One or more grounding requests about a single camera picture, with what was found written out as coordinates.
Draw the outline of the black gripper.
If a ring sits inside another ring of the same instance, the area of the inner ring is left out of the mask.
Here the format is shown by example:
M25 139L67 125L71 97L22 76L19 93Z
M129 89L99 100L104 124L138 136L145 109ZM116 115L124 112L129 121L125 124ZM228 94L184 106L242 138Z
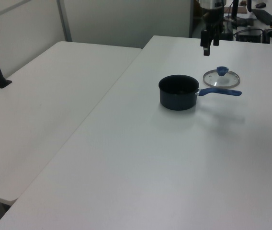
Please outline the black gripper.
M203 48L204 56L210 56L210 33L214 33L213 45L219 46L219 32L223 26L223 8L206 9L202 8L202 19L205 24L201 31L200 46Z

